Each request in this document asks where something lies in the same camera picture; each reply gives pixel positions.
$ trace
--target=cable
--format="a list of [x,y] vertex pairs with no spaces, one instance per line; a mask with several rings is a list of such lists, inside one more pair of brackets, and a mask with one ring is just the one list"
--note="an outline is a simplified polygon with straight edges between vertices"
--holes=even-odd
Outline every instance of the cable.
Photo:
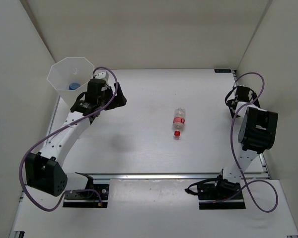
[[188,188],[186,188],[184,191],[186,191],[187,194],[198,196],[199,193],[192,191],[190,189],[190,187],[199,186],[199,185],[204,184],[204,183],[207,183],[207,182],[216,182],[217,180],[218,180],[218,178],[208,178],[208,179],[205,179],[203,181],[195,182],[195,183],[191,184],[190,186],[188,186]]
[[277,191],[276,191],[275,187],[274,187],[271,183],[269,183],[269,182],[267,182],[267,181],[265,181],[265,180],[254,180],[254,181],[252,181],[252,182],[256,182],[256,181],[259,182],[259,181],[261,181],[261,182],[265,182],[265,183],[269,184],[269,186],[272,187],[272,189],[273,189],[273,191],[274,191],[274,193],[275,193],[275,196],[276,196],[276,203],[275,203],[274,207],[273,207],[271,210],[264,210],[264,209],[262,209],[262,208],[257,204],[257,202],[256,202],[256,200],[255,200],[255,198],[254,198],[254,196],[253,196],[251,190],[249,189],[249,186],[248,186],[248,185],[251,184],[251,182],[250,182],[250,183],[247,183],[245,174],[244,174],[244,172],[243,172],[243,170],[242,170],[242,168],[241,168],[241,166],[240,166],[240,164],[239,164],[239,162],[238,162],[238,160],[237,160],[237,157],[236,157],[236,154],[235,154],[235,150],[234,150],[234,145],[233,145],[233,129],[234,129],[234,123],[235,123],[237,114],[239,113],[239,111],[240,111],[243,107],[248,106],[248,105],[251,105],[251,104],[253,104],[255,101],[257,101],[258,98],[262,95],[262,93],[263,93],[263,91],[264,91],[264,88],[265,88],[265,80],[264,80],[264,77],[263,77],[261,74],[256,73],[256,72],[249,72],[249,73],[242,74],[242,75],[241,75],[235,82],[237,82],[240,78],[242,78],[242,77],[244,77],[244,76],[246,76],[246,75],[249,75],[249,74],[256,74],[257,76],[259,76],[259,77],[261,78],[261,80],[262,80],[262,88],[261,88],[259,94],[257,95],[257,97],[256,97],[252,102],[250,102],[250,103],[246,103],[246,104],[242,105],[242,106],[235,112],[235,115],[234,115],[234,117],[233,117],[232,124],[231,124],[231,127],[230,127],[230,147],[231,147],[231,150],[232,150],[232,154],[233,154],[235,163],[236,163],[238,169],[240,170],[240,173],[242,174],[243,180],[244,180],[244,182],[245,182],[245,186],[243,187],[243,189],[244,189],[245,187],[247,188],[247,191],[248,191],[248,193],[249,193],[249,195],[250,195],[252,201],[254,202],[254,204],[256,205],[256,207],[257,207],[259,210],[261,210],[262,212],[265,212],[265,213],[270,213],[270,212],[273,212],[273,211],[277,208],[277,206],[278,206],[278,194],[277,194]]
[[[242,168],[241,168],[241,166],[240,166],[240,164],[239,164],[239,162],[238,162],[238,160],[237,160],[237,157],[236,157],[236,154],[235,154],[235,150],[234,150],[234,146],[233,146],[233,129],[234,129],[234,123],[235,123],[235,120],[236,120],[236,117],[237,117],[238,112],[239,112],[243,107],[248,106],[248,105],[251,105],[251,104],[253,104],[254,102],[256,102],[256,101],[258,100],[258,98],[262,95],[262,93],[263,93],[263,91],[264,91],[264,88],[265,88],[265,80],[264,80],[264,77],[263,77],[261,74],[256,73],[256,72],[245,73],[245,74],[241,75],[235,82],[237,82],[240,78],[242,78],[242,77],[244,77],[245,75],[248,75],[248,74],[256,74],[256,75],[258,75],[258,76],[262,79],[262,88],[261,88],[261,90],[260,90],[258,96],[257,96],[252,102],[250,102],[250,103],[246,103],[246,104],[242,105],[242,106],[235,112],[235,115],[234,115],[234,117],[233,117],[233,119],[232,119],[231,128],[230,128],[230,147],[231,147],[231,150],[232,150],[232,155],[233,155],[233,157],[234,157],[234,160],[235,160],[235,163],[236,163],[238,169],[240,170],[240,173],[242,174],[242,178],[243,178],[243,180],[244,180],[245,185],[244,185],[238,192],[236,192],[234,195],[232,195],[231,197],[228,197],[228,198],[225,198],[225,199],[221,199],[221,200],[214,200],[214,201],[204,201],[204,202],[202,201],[202,202],[199,202],[199,203],[207,204],[207,203],[221,203],[221,202],[225,202],[225,201],[228,201],[228,200],[234,198],[234,197],[237,196],[240,192],[242,192],[243,189],[247,188],[247,191],[249,192],[249,195],[250,195],[252,201],[254,202],[254,204],[256,205],[256,207],[257,207],[259,210],[261,210],[262,212],[270,213],[270,212],[273,212],[273,211],[277,208],[277,206],[278,206],[278,194],[277,194],[277,191],[276,191],[275,187],[274,187],[270,182],[268,182],[268,181],[266,181],[266,180],[261,180],[261,179],[256,179],[256,180],[252,180],[252,181],[250,181],[250,182],[247,182],[246,177],[245,177],[245,174],[244,174],[244,172],[243,172],[243,170],[242,170]],[[252,184],[252,183],[255,183],[255,182],[264,182],[264,183],[268,184],[270,187],[272,187],[272,189],[273,189],[273,191],[274,191],[274,193],[275,193],[276,203],[275,203],[274,207],[273,207],[271,210],[264,210],[264,209],[262,209],[262,208],[257,204],[257,202],[256,202],[256,200],[255,200],[255,198],[254,198],[254,196],[253,196],[251,190],[249,189],[249,185]],[[185,191],[186,191],[187,193],[189,193],[189,194],[195,195],[195,192],[192,192],[192,191],[189,189],[190,187],[191,187],[191,186],[189,186],[187,189],[185,189]]]
[[230,95],[234,92],[234,90],[235,90],[236,88],[237,88],[237,86],[233,87],[233,89],[230,90],[230,91],[228,92],[228,94],[225,96],[224,101],[225,101],[225,104],[226,104],[227,106],[228,106],[227,100],[228,100],[228,98],[229,98]]
[[[24,165],[25,159],[26,159],[26,157],[31,153],[31,151],[32,151],[34,148],[36,148],[38,145],[40,145],[42,142],[44,142],[44,141],[47,140],[48,138],[50,138],[50,137],[52,137],[52,136],[54,136],[54,135],[60,133],[61,131],[65,130],[66,128],[68,128],[68,127],[70,127],[70,126],[72,126],[72,125],[74,125],[74,124],[76,124],[76,123],[78,123],[78,122],[80,122],[80,121],[82,121],[82,120],[88,118],[88,117],[91,117],[91,116],[93,116],[93,115],[95,115],[95,114],[98,114],[99,112],[101,112],[102,110],[104,110],[106,107],[108,107],[109,104],[114,100],[114,97],[115,97],[115,95],[116,95],[116,93],[117,93],[117,91],[118,91],[118,80],[117,80],[117,77],[116,77],[116,75],[114,74],[113,71],[111,71],[110,69],[108,69],[108,68],[106,68],[106,67],[104,67],[104,66],[95,68],[94,71],[93,71],[93,74],[95,74],[95,72],[96,72],[97,70],[99,70],[99,69],[107,70],[108,72],[110,72],[110,73],[113,75],[113,77],[114,77],[114,79],[115,79],[115,83],[116,83],[115,91],[114,91],[114,93],[113,93],[113,96],[109,99],[109,101],[108,101],[102,108],[100,108],[100,109],[94,111],[94,112],[91,113],[91,114],[88,114],[88,115],[86,115],[86,116],[84,116],[84,117],[82,117],[82,118],[80,118],[80,119],[77,119],[77,120],[75,120],[75,121],[73,121],[73,122],[71,122],[71,123],[69,123],[69,124],[67,124],[67,125],[65,125],[65,126],[63,126],[63,127],[61,127],[60,129],[54,131],[53,133],[51,133],[51,134],[47,135],[46,137],[44,137],[43,139],[39,140],[37,143],[35,143],[35,144],[34,144],[34,145],[33,145],[33,146],[32,146],[32,147],[25,153],[25,155],[23,156],[23,158],[22,158],[22,160],[21,160],[21,162],[20,162],[20,166],[19,166],[19,180],[20,180],[21,187],[22,187],[22,189],[23,189],[25,195],[29,198],[29,200],[30,200],[35,206],[37,206],[38,208],[40,208],[40,209],[43,210],[43,211],[46,211],[46,212],[52,212],[52,211],[54,211],[55,209],[57,209],[57,207],[60,205],[61,200],[63,199],[63,197],[65,196],[65,194],[66,194],[67,192],[70,192],[70,191],[65,191],[65,192],[61,195],[60,200],[58,201],[58,203],[56,204],[55,207],[53,207],[53,208],[46,208],[46,207],[43,207],[41,204],[39,204],[37,201],[35,201],[35,199],[31,196],[31,194],[29,193],[29,191],[27,190],[27,188],[26,188],[26,186],[25,186],[25,184],[24,184],[24,182],[23,182],[23,165]],[[92,192],[96,193],[97,196],[98,196],[98,199],[99,199],[99,203],[102,204],[102,200],[101,200],[100,194],[99,194],[96,190],[94,190],[94,189],[74,190],[73,192],[85,192],[85,191],[92,191]]]
[[93,192],[91,192],[90,193],[90,195],[88,196],[88,197],[84,197],[84,196],[82,196],[81,194],[79,194],[79,196],[82,198],[82,199],[89,199],[89,198],[91,198],[92,196],[93,196]]

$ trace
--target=bottle label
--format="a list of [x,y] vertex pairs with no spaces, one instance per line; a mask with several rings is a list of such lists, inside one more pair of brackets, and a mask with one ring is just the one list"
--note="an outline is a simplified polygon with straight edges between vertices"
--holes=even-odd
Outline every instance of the bottle label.
[[184,118],[176,117],[176,118],[173,119],[173,123],[176,123],[176,122],[184,124]]

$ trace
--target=white hexagonal cup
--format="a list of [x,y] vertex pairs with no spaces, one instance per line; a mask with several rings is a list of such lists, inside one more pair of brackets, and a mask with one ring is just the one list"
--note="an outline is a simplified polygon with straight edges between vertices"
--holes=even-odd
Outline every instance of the white hexagonal cup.
[[[87,83],[92,78],[93,70],[94,66],[86,58],[67,57],[52,65],[47,80],[71,108],[78,95],[87,91]],[[71,83],[79,83],[80,87],[70,90]]]

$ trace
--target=white wall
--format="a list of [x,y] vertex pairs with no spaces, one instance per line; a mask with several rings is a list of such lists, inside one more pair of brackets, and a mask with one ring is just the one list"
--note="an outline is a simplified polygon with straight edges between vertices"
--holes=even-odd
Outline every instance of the white wall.
[[[298,227],[298,0],[274,0],[238,68],[266,78],[261,106],[278,112],[276,141],[265,154]],[[244,81],[259,90],[260,79]]]
[[18,166],[47,130],[56,94],[54,63],[17,0],[0,0],[0,238],[8,237],[21,194]]
[[236,69],[268,0],[22,0],[55,61]]

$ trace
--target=white enclosure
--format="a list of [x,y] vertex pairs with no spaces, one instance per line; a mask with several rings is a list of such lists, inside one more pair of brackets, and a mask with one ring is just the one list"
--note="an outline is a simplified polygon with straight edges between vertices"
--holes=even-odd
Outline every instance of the white enclosure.
[[237,69],[268,0],[23,0],[55,61]]

